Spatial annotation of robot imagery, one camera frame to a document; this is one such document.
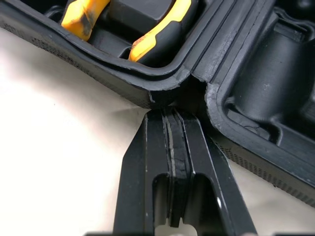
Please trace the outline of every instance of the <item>tool case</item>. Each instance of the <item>tool case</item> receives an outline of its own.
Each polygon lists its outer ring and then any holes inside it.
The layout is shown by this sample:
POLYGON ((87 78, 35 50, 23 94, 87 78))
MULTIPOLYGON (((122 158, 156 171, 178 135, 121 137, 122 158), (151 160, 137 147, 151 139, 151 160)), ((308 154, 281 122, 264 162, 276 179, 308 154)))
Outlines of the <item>tool case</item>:
POLYGON ((141 107, 192 108, 228 158, 315 207, 315 1, 199 0, 181 41, 151 65, 128 54, 160 17, 106 8, 85 42, 61 27, 66 5, 0 0, 0 27, 141 107))

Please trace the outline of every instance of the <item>black plastic case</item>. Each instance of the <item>black plastic case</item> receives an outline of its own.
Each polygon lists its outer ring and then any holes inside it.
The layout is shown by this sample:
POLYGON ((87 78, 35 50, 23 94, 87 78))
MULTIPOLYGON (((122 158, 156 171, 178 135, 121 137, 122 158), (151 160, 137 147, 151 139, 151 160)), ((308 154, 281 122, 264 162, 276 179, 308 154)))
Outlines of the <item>black plastic case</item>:
POLYGON ((34 7, 39 0, 0 0, 0 27, 141 107, 177 97, 186 108, 200 105, 203 126, 227 157, 315 207, 315 1, 199 1, 192 30, 159 68, 69 34, 34 7))
POLYGON ((0 1, 0 27, 62 58, 144 108, 162 107, 175 99, 236 3, 204 0, 197 22, 174 59, 164 67, 150 68, 102 52, 45 17, 43 12, 47 9, 38 7, 37 11, 24 2, 41 4, 37 0, 0 1))
POLYGON ((226 156, 315 207, 315 2, 305 2, 276 1, 218 69, 209 48, 193 76, 206 78, 201 116, 226 156))

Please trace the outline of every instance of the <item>white surface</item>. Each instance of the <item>white surface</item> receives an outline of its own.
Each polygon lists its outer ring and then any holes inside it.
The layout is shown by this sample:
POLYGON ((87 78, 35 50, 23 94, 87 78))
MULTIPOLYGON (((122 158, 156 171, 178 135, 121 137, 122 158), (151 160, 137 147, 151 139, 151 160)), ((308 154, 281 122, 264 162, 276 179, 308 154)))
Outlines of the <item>white surface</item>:
MULTIPOLYGON (((111 231, 122 157, 146 110, 0 29, 0 232, 111 231)), ((315 232, 315 209, 231 163, 260 235, 315 232)))

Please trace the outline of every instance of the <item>black plastic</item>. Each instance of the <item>black plastic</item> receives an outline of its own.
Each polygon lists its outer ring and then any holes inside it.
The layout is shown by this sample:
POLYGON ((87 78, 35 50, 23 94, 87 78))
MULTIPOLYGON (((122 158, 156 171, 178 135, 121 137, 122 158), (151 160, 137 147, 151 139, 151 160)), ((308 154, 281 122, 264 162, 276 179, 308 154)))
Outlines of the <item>black plastic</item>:
MULTIPOLYGON (((25 0, 25 3, 17 0, 0 1, 0 26, 66 60, 146 108, 165 106, 175 99, 200 56, 217 35, 218 27, 228 15, 238 17, 238 12, 232 14, 230 11, 241 5, 234 0, 200 1, 198 17, 174 59, 164 67, 151 68, 124 59, 128 54, 125 48, 118 53, 114 51, 116 55, 113 56, 69 34, 43 15, 54 3, 63 7, 66 5, 65 0, 46 1, 42 5, 36 0, 25 0)), ((242 13, 249 15, 251 8, 246 9, 242 13)))
POLYGON ((314 1, 200 0, 178 50, 156 68, 126 60, 136 35, 112 28, 109 7, 88 42, 68 33, 57 23, 66 2, 2 0, 0 27, 141 107, 179 97, 197 110, 205 95, 198 115, 224 153, 315 207, 314 1))
POLYGON ((290 15, 298 2, 266 1, 220 65, 210 46, 194 73, 207 82, 203 124, 226 156, 315 207, 315 24, 312 4, 290 15))
POLYGON ((256 233, 227 159, 198 119, 150 111, 123 159, 113 234, 153 236, 181 217, 199 236, 256 233))
POLYGON ((109 18, 117 27, 138 33, 138 38, 155 27, 168 13, 174 0, 111 0, 109 18))

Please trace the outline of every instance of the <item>tool handle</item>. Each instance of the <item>tool handle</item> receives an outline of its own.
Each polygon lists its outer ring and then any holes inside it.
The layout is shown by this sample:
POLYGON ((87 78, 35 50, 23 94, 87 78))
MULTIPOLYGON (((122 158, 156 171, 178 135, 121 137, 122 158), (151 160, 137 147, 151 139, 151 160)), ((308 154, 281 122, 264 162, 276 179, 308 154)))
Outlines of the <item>tool handle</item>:
POLYGON ((87 41, 103 9, 110 0, 69 0, 61 25, 74 35, 87 41))
POLYGON ((194 19, 197 6, 198 0, 176 0, 164 19, 133 43, 129 60, 148 64, 176 47, 194 19))

